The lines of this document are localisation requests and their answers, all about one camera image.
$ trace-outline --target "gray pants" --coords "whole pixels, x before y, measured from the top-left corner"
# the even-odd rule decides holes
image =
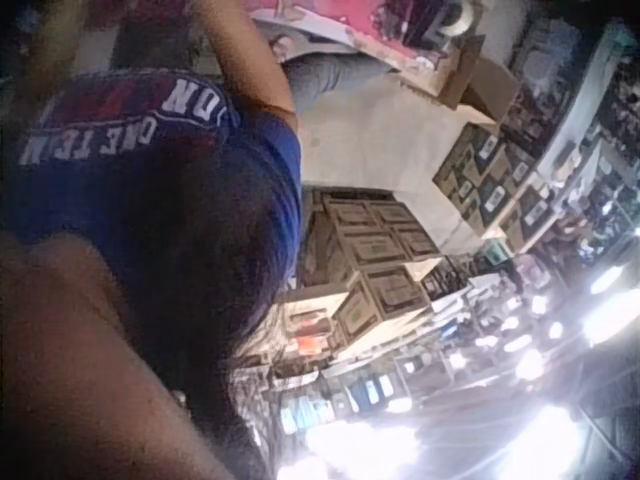
[[[171,21],[125,20],[113,52],[113,68],[189,69],[186,18]],[[364,54],[311,53],[282,64],[298,113],[333,90],[350,90],[391,67]]]

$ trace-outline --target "blue t-shirt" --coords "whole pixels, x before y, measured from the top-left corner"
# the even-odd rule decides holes
[[[26,245],[60,232],[80,235],[128,288],[140,278],[138,257],[144,249],[132,238],[131,211],[142,205],[142,215],[153,218],[180,202],[181,168],[195,154],[210,157],[219,167],[212,172],[233,175],[231,183],[242,185],[242,178],[235,182],[242,176],[265,182],[273,192],[274,258],[290,269],[301,222],[295,133],[271,114],[239,113],[218,87],[190,72],[76,77],[51,99],[17,155],[8,159],[2,227]],[[215,176],[203,181],[215,189],[228,187]],[[240,201],[265,201],[252,192],[264,189],[246,189]]]

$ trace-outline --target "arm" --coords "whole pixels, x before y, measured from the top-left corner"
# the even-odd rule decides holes
[[[4,419],[31,463],[50,478],[231,478],[125,340],[90,245],[3,245],[0,263]]]
[[[249,108],[266,110],[296,129],[289,82],[238,0],[197,0],[200,21],[230,89]]]

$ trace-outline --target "woman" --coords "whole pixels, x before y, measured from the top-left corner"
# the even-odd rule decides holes
[[[179,42],[163,41],[182,22],[174,3],[138,1],[116,66],[181,66],[167,49]],[[224,90],[185,70],[79,77],[6,162],[5,431],[33,476],[267,477],[227,361],[295,262],[296,111],[240,3],[195,9]],[[143,24],[139,43],[124,40]]]

